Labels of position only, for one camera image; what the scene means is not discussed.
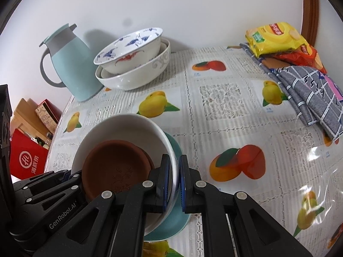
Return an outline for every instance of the red bat pattern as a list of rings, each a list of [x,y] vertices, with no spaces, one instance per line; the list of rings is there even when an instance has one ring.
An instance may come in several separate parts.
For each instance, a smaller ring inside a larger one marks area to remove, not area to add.
[[[119,61],[130,61],[138,52],[144,52],[144,51],[143,50],[135,51],[132,54],[121,57],[119,60],[116,61],[114,65],[117,65]]]

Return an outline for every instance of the pitcher lid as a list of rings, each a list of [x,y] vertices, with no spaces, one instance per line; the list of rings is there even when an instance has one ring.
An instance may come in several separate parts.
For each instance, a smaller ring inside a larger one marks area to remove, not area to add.
[[[39,47],[41,47],[43,44],[47,44],[47,42],[49,42],[52,38],[54,38],[58,33],[60,33],[61,31],[63,31],[64,29],[69,27],[69,23],[63,25],[62,27],[60,27],[59,29],[57,29],[54,33],[52,33],[50,36],[46,37],[45,40],[42,41],[42,43],[39,45]]]

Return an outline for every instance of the white bowl with gray pattern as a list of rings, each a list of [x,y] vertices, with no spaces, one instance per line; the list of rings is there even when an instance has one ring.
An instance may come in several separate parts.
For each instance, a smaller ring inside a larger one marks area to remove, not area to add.
[[[114,75],[132,70],[158,55],[162,28],[147,28],[115,40],[94,58],[94,64]]]
[[[169,60],[170,42],[162,38],[158,55],[147,63],[116,76],[99,66],[95,71],[95,76],[102,85],[109,89],[133,90],[148,84],[159,76],[166,69]]]

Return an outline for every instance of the black plastic bracket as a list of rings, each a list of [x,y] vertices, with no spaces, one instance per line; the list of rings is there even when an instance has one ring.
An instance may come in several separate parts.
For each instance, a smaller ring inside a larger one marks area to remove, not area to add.
[[[168,194],[169,156],[148,181],[129,191],[104,191],[34,253],[34,257],[141,257],[147,212],[162,213]]]
[[[205,256],[234,257],[233,241],[239,257],[312,256],[245,192],[227,194],[201,181],[185,155],[179,166],[183,210],[202,214]]]
[[[70,171],[46,173],[15,187],[16,208],[8,229],[28,253],[33,254],[86,205],[81,173],[64,181],[66,174],[69,178]]]
[[[14,211],[14,191],[10,173],[10,118],[12,109],[7,85],[0,86],[0,216],[11,220]]]

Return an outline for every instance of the stacked bowls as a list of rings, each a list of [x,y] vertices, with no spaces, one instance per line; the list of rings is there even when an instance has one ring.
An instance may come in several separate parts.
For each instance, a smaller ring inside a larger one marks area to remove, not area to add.
[[[170,43],[163,39],[161,28],[147,28],[121,37],[94,59],[98,65],[97,79],[109,89],[132,90],[139,88],[167,67]]]
[[[189,215],[174,208],[179,199],[179,168],[175,144],[150,119],[137,114],[118,114],[97,124],[81,142],[72,165],[72,173],[82,169],[82,183],[92,200],[105,190],[121,192],[147,180],[151,169],[161,164],[163,153],[170,157],[168,200],[162,214],[146,216],[145,235],[147,240],[158,240],[176,234],[173,224],[179,220],[180,229],[186,225]],[[164,223],[164,230],[153,234],[171,214],[172,221]]]

